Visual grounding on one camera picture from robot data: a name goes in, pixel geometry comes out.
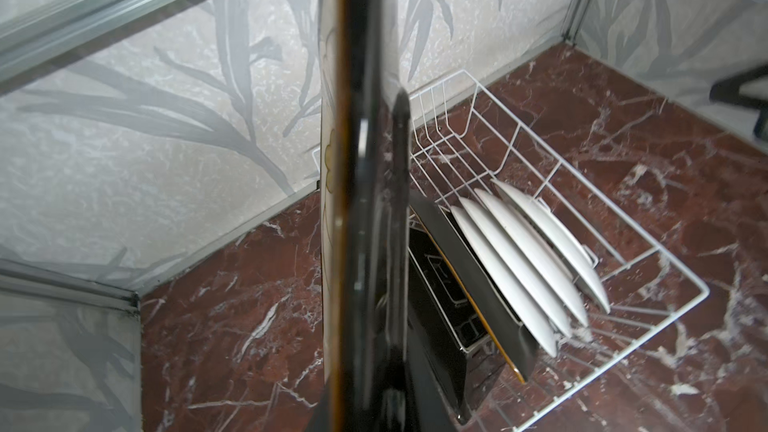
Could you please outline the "floral square plate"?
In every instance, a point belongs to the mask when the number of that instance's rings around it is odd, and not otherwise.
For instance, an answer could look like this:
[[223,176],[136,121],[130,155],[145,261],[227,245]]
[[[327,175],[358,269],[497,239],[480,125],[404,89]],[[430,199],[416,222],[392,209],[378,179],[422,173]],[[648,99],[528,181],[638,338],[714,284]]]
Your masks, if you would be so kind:
[[410,427],[406,350],[387,352],[385,135],[399,0],[319,0],[325,405],[332,431]]
[[506,363],[429,235],[409,231],[409,322],[456,421],[467,424]]

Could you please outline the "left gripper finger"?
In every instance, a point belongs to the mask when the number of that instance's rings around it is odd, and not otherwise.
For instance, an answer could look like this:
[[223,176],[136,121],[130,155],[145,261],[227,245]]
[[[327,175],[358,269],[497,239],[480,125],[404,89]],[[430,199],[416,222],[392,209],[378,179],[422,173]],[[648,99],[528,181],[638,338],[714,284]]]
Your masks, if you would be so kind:
[[389,360],[403,360],[407,348],[407,246],[409,202],[410,102],[400,88],[386,129],[385,191],[387,222],[387,352]]

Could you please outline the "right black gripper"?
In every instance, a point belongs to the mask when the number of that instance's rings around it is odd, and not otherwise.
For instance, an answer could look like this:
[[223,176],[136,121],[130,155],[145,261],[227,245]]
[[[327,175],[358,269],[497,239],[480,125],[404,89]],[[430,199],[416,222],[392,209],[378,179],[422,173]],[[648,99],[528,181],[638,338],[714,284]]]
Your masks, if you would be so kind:
[[741,87],[766,76],[767,64],[764,63],[715,82],[709,92],[711,102],[756,110],[753,136],[761,141],[767,140],[767,99],[742,93]]

